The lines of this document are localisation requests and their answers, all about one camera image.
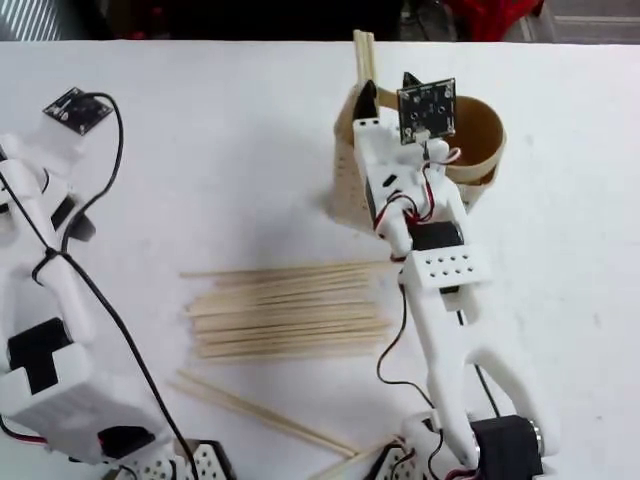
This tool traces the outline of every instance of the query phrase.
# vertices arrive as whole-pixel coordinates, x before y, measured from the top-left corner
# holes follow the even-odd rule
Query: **red object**
[[[464,18],[474,42],[499,42],[520,18],[542,13],[544,0],[445,0],[454,15]]]

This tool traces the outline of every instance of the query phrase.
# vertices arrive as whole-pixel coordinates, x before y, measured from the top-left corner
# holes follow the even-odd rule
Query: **red wire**
[[[447,476],[444,477],[444,480],[455,480],[456,478],[460,477],[475,478],[475,474],[476,470],[451,470],[449,473],[447,473]]]
[[[427,199],[429,201],[429,211],[427,212],[427,214],[424,216],[420,216],[420,213],[418,211],[418,206],[416,205],[416,202],[413,200],[413,198],[411,198],[410,196],[404,193],[392,194],[387,199],[387,203],[385,203],[384,207],[382,207],[382,210],[380,210],[380,213],[378,213],[375,220],[373,221],[374,232],[378,230],[378,226],[380,225],[380,222],[382,222],[382,219],[384,218],[384,214],[387,211],[387,207],[389,207],[389,205],[391,205],[393,202],[399,199],[409,200],[409,202],[411,203],[412,210],[410,212],[403,210],[405,216],[407,217],[407,221],[411,223],[421,224],[421,223],[427,223],[429,220],[431,220],[431,217],[433,216],[433,211],[435,209],[435,201],[433,198],[433,190],[431,189],[431,184],[429,183],[429,180],[427,180],[427,174],[425,173],[425,170],[428,167],[429,167],[429,163],[425,163],[424,166],[422,167],[422,176],[424,177],[425,193],[427,194]]]
[[[378,215],[376,216],[376,219],[373,221],[373,230],[374,231],[378,230],[378,226],[380,225],[380,222],[384,218],[384,214],[386,213],[387,208],[389,207],[389,205],[391,205],[396,200],[400,200],[400,199],[409,200],[409,202],[411,203],[412,211],[410,213],[407,213],[405,210],[403,210],[405,215],[407,216],[407,218],[410,221],[416,221],[419,218],[418,217],[418,206],[416,205],[416,202],[414,202],[411,197],[409,197],[408,195],[405,195],[404,193],[398,193],[396,195],[391,195],[387,199],[387,203],[385,203],[384,207],[382,207],[382,210],[380,210],[380,213],[378,213]]]
[[[36,436],[33,436],[33,435],[25,435],[23,433],[14,432],[9,427],[7,427],[7,425],[4,423],[4,419],[2,417],[0,417],[0,429],[8,437],[13,438],[14,440],[19,440],[21,442],[27,442],[27,443],[37,444],[37,445],[46,445],[47,444],[47,440],[42,438],[42,437],[36,437]]]

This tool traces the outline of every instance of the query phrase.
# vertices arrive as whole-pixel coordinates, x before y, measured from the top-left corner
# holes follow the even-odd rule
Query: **cable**
[[[424,393],[424,391],[415,383],[407,382],[405,380],[387,380],[383,378],[382,374],[380,373],[380,369],[382,367],[382,361],[387,356],[387,354],[391,351],[391,349],[395,347],[396,344],[400,341],[400,337],[402,337],[404,329],[407,327],[407,294],[405,292],[404,285],[400,285],[400,291],[402,292],[402,325],[400,326],[400,330],[398,331],[398,334],[396,335],[396,337],[391,341],[389,346],[384,350],[384,352],[382,352],[382,354],[378,358],[378,363],[376,365],[376,375],[378,376],[378,380],[380,380],[382,383],[385,383],[387,385],[409,385],[415,388],[431,408],[436,408],[433,402],[431,401],[431,399],[427,396],[427,394]]]
[[[136,474],[136,472],[134,472],[131,468],[127,467],[126,465],[120,465],[120,471],[121,472],[125,471],[129,475],[131,475],[134,480],[138,480],[138,475]]]
[[[465,477],[466,480],[470,480],[476,477],[477,470],[451,470],[447,473],[447,476],[444,477],[444,480],[455,480],[456,478]]]
[[[113,171],[111,172],[111,176],[109,177],[109,181],[107,182],[105,187],[96,195],[94,195],[80,209],[78,209],[75,215],[71,217],[71,220],[67,224],[67,228],[64,229],[64,234],[62,235],[62,243],[60,247],[60,251],[62,252],[66,252],[69,248],[69,237],[71,235],[71,232],[73,231],[73,227],[75,226],[75,224],[80,220],[80,218],[82,218],[82,216],[91,207],[91,205],[96,203],[98,200],[104,197],[109,192],[109,190],[111,190],[111,187],[113,186],[113,183],[116,181],[116,177],[118,176],[118,172],[120,171],[120,164],[122,163],[122,150],[124,148],[124,125],[122,122],[122,115],[120,114],[120,109],[118,108],[118,104],[113,99],[113,97],[111,97],[111,95],[108,95],[102,92],[89,92],[89,93],[83,93],[82,95],[75,97],[74,101],[78,101],[81,98],[104,98],[108,100],[109,103],[111,103],[113,107],[113,111],[116,114],[116,120],[118,122],[118,149],[116,150],[116,160],[113,164]]]
[[[456,314],[458,315],[458,323],[461,326],[464,325],[464,320],[462,318],[462,311],[458,310],[456,312]],[[487,381],[484,378],[484,373],[480,369],[479,365],[474,365],[474,368],[476,369],[476,373],[478,374],[478,380],[480,380],[480,383],[482,384],[482,389],[484,390],[484,393],[487,395],[487,398],[489,399],[489,403],[491,404],[491,408],[493,409],[493,413],[495,414],[495,416],[497,418],[500,418],[501,415],[500,415],[500,410],[498,409],[498,404],[496,403],[495,398],[493,398],[493,395],[491,394],[491,390],[489,389],[489,385],[487,384]]]
[[[411,460],[415,456],[416,456],[416,451],[415,450],[411,450],[407,455],[405,455],[404,457],[399,459],[396,463],[394,463],[393,467],[391,467],[391,475],[389,475],[389,480],[394,480],[394,479],[397,480],[398,476],[396,474],[396,468],[398,468],[404,462],[408,462],[409,460]]]
[[[440,480],[440,477],[438,477],[436,475],[436,472],[433,471],[433,467],[431,464],[433,463],[433,459],[435,458],[435,456],[440,452],[440,450],[442,450],[443,444],[444,444],[444,432],[440,430],[440,440],[438,441],[438,446],[433,452],[431,452],[431,455],[429,455],[429,459],[427,460],[427,468],[429,469],[429,473],[434,478],[434,480]]]
[[[4,175],[2,175],[2,172],[0,172],[0,180],[4,184],[6,190],[9,192],[9,195],[11,196],[11,199],[16,203],[16,205],[18,206],[18,208],[22,212],[22,215],[24,215],[25,219],[27,220],[27,222],[31,226],[31,229],[34,231],[36,236],[40,239],[40,241],[42,242],[43,246],[45,247],[45,260],[43,260],[43,262],[40,262],[39,267],[42,268],[48,261],[50,261],[51,259],[53,259],[53,258],[55,258],[57,256],[61,256],[62,258],[64,258],[67,261],[67,263],[69,263],[69,265],[71,265],[71,267],[78,273],[78,275],[80,275],[80,277],[82,278],[84,283],[89,287],[91,292],[94,294],[94,296],[102,304],[104,309],[109,313],[109,315],[111,316],[111,318],[115,322],[116,326],[118,327],[118,329],[122,333],[122,336],[124,337],[125,341],[127,342],[127,345],[129,346],[129,349],[131,350],[131,353],[133,354],[133,356],[134,356],[134,358],[136,360],[136,363],[138,364],[138,367],[142,371],[142,374],[145,377],[145,380],[147,381],[147,384],[149,385],[149,388],[151,389],[151,392],[153,393],[153,396],[156,399],[156,402],[158,402],[158,406],[160,407],[160,410],[162,411],[162,414],[164,415],[165,419],[167,420],[167,423],[171,427],[171,430],[173,431],[174,435],[176,436],[176,438],[178,440],[178,443],[180,444],[180,446],[184,450],[185,455],[187,456],[187,459],[189,460],[189,462],[191,464],[191,471],[193,473],[194,480],[198,480],[199,479],[198,469],[196,467],[196,461],[193,458],[193,453],[191,452],[191,449],[189,448],[189,445],[187,444],[186,440],[182,436],[182,433],[180,432],[180,429],[178,428],[178,426],[176,425],[175,421],[173,420],[173,417],[171,417],[171,414],[169,413],[169,410],[167,409],[167,406],[165,405],[164,400],[162,399],[162,396],[160,395],[160,392],[158,391],[158,387],[156,386],[155,381],[153,380],[153,377],[151,376],[151,373],[149,372],[149,369],[147,368],[147,365],[144,362],[144,359],[142,358],[142,355],[140,354],[140,351],[138,350],[138,347],[137,347],[135,341],[131,337],[131,334],[129,333],[129,330],[127,329],[124,321],[122,320],[122,318],[120,317],[118,312],[115,310],[115,308],[113,308],[111,303],[109,303],[107,298],[102,294],[102,292],[100,291],[98,286],[93,282],[93,280],[91,279],[89,274],[87,274],[87,272],[75,261],[75,259],[69,253],[67,253],[67,244],[68,244],[68,240],[69,240],[69,234],[70,234],[71,227],[72,227],[72,224],[74,223],[74,221],[76,221],[77,218],[80,218],[80,216],[82,216],[82,214],[84,214],[84,212],[86,212],[87,209],[93,203],[95,203],[97,200],[102,198],[109,191],[111,186],[113,185],[113,182],[115,181],[115,178],[117,176],[118,170],[120,168],[120,163],[121,163],[121,160],[122,160],[123,141],[124,141],[123,140],[123,138],[124,138],[124,128],[123,128],[123,123],[122,123],[122,117],[120,115],[120,110],[118,109],[118,106],[117,106],[115,100],[110,95],[107,95],[106,93],[87,93],[87,94],[84,94],[83,96],[103,97],[103,98],[106,98],[107,100],[109,100],[109,102],[111,102],[111,104],[113,105],[113,109],[116,112],[116,118],[118,120],[118,149],[117,149],[117,153],[116,153],[116,164],[115,164],[113,172],[111,174],[111,178],[109,179],[109,182],[107,182],[107,185],[103,188],[103,190],[101,190],[87,204],[85,204],[81,209],[79,209],[78,212],[74,215],[74,217],[71,219],[71,221],[67,225],[67,228],[65,229],[65,232],[64,232],[62,247],[61,247],[60,251],[57,251],[57,250],[53,249],[51,246],[49,246],[47,244],[47,242],[45,241],[44,237],[42,236],[42,234],[40,233],[38,228],[35,226],[35,224],[33,223],[33,220],[31,219],[31,217],[29,216],[29,214],[25,210],[24,206],[20,202],[20,199],[18,199],[18,197],[16,196],[15,192],[11,188],[11,185],[9,185],[9,183],[7,182],[7,180],[4,177]]]
[[[27,211],[24,209],[24,206],[22,205],[20,200],[18,200],[18,197],[16,196],[15,192],[13,191],[11,186],[9,185],[9,182],[7,182],[7,179],[4,177],[2,172],[0,172],[0,181],[2,181],[2,184],[4,185],[4,189],[6,189],[7,192],[9,192],[9,196],[11,197],[11,200],[13,200],[15,202],[15,204],[18,206],[18,209],[20,210],[20,212],[22,212],[22,215],[27,220],[27,223],[31,227],[31,230],[33,230],[33,233],[35,233],[36,236],[38,237],[38,240],[40,240],[40,243],[42,243],[42,245],[45,247],[45,249],[47,247],[49,247],[49,245],[47,244],[46,240],[44,239],[44,237],[42,236],[40,231],[36,228],[35,224],[33,223],[33,220],[31,220],[31,217],[29,216]]]
[[[104,309],[109,313],[109,315],[111,315],[111,318],[113,319],[116,326],[122,333],[122,336],[124,337],[125,342],[127,342],[127,345],[131,350],[131,353],[133,354],[134,358],[136,359],[136,362],[138,363],[138,366],[140,367],[140,370],[142,371],[142,375],[144,375],[145,380],[149,384],[149,388],[151,388],[151,392],[153,393],[153,396],[155,397],[156,402],[158,402],[158,406],[160,407],[162,414],[166,418],[167,423],[171,427],[171,430],[173,430],[174,435],[178,439],[180,446],[184,449],[185,454],[187,455],[187,458],[191,463],[193,478],[197,480],[199,478],[198,471],[196,468],[196,461],[193,458],[193,454],[191,453],[191,449],[189,448],[189,445],[187,444],[184,437],[182,436],[182,433],[180,432],[180,429],[176,425],[175,421],[173,420],[173,417],[171,417],[171,414],[169,413],[169,410],[167,409],[167,406],[165,405],[164,400],[162,399],[162,396],[158,391],[158,387],[156,386],[156,383],[153,380],[153,377],[151,376],[151,373],[149,372],[149,369],[147,368],[147,365],[145,364],[144,359],[140,354],[140,351],[138,350],[138,346],[136,345],[135,341],[131,337],[131,334],[129,333],[129,330],[127,329],[124,322],[122,321],[122,318],[120,317],[116,309],[113,308],[111,303],[109,303],[109,300],[107,300],[107,298],[102,294],[102,292],[100,291],[98,286],[94,283],[94,281],[91,279],[89,274],[87,274],[87,272],[78,264],[78,262],[76,262],[75,259],[68,253],[61,253],[60,255],[69,263],[69,265],[71,265],[71,267],[73,267],[73,269],[78,273],[78,275],[80,275],[80,278],[82,278],[84,283],[89,287],[91,292],[102,304]]]
[[[21,442],[34,443],[38,445],[46,445],[47,440],[42,437],[37,437],[34,435],[25,435],[24,433],[17,433],[7,427],[7,424],[4,423],[4,418],[0,416],[0,429],[8,436],[13,438],[14,440],[19,440]]]

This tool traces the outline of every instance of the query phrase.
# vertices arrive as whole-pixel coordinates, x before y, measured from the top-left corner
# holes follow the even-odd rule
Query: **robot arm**
[[[390,243],[392,259],[404,261],[400,283],[436,406],[426,417],[458,460],[481,468],[485,480],[528,480],[543,473],[540,457],[557,452],[558,423],[511,323],[494,306],[487,258],[475,243],[456,185],[444,174],[452,152],[428,129],[415,135],[416,143],[401,145],[402,132],[381,125],[375,94],[369,82],[356,102],[354,154],[374,230]],[[456,311],[464,313],[466,325],[455,321]],[[470,423],[463,397],[466,364],[486,369],[517,415]],[[403,428],[422,462],[432,450],[424,421],[421,415]],[[505,467],[504,452],[515,467]]]
[[[31,328],[14,324],[15,312],[7,303],[13,300],[11,289],[33,281],[32,271],[47,251],[6,185],[52,248],[59,248],[58,232],[73,209],[63,206],[68,186],[52,173],[15,159],[1,161],[0,173],[5,187],[0,204],[6,205],[1,214],[0,414],[86,463],[126,464],[164,448],[171,436],[148,389],[95,364],[93,319],[78,276],[62,257],[47,262],[37,276],[55,297],[59,318],[38,319]]]

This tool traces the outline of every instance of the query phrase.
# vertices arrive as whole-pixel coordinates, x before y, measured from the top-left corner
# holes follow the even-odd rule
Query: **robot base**
[[[219,442],[187,440],[192,445],[193,457],[198,467],[199,480],[236,480],[231,463]],[[194,480],[191,465],[178,453],[172,458],[158,453],[142,462],[135,462],[129,468],[138,480]],[[103,480],[132,480],[126,470],[120,470],[115,477],[107,475]]]

